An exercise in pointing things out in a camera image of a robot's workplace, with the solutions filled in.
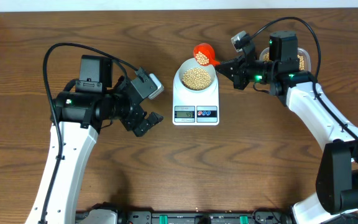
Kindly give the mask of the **red plastic measuring scoop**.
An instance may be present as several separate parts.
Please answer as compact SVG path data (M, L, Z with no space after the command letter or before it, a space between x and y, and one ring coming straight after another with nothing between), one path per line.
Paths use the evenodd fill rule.
M202 52L203 54L205 54L209 58L209 64L208 65L212 65L212 66L215 67L216 65L220 64L220 62L218 62L216 60L215 51L214 51L214 49L212 48L211 45L209 45L207 43L198 44L193 49L193 57L195 57L195 54L197 52Z

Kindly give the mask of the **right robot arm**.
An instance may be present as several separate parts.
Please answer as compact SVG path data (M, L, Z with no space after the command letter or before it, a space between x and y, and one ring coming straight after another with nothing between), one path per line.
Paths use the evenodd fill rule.
M215 69L243 90L249 83L269 85L306 125L323 150L316 192L292 207L292 223L328 223L358 210L358 128L323 93L311 72L300 69L298 39L292 31L270 35L269 59L257 59L251 36L242 31L231 42L240 56Z

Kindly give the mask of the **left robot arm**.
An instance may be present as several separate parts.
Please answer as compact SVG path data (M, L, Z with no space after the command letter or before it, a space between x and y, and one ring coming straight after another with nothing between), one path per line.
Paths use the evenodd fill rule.
M50 147L37 196L27 223L74 223L85 167L103 121L119 120L127 131L143 136L163 120L141 102L153 99L163 85L143 68L112 82L116 59L83 55L80 77L67 83L53 100Z

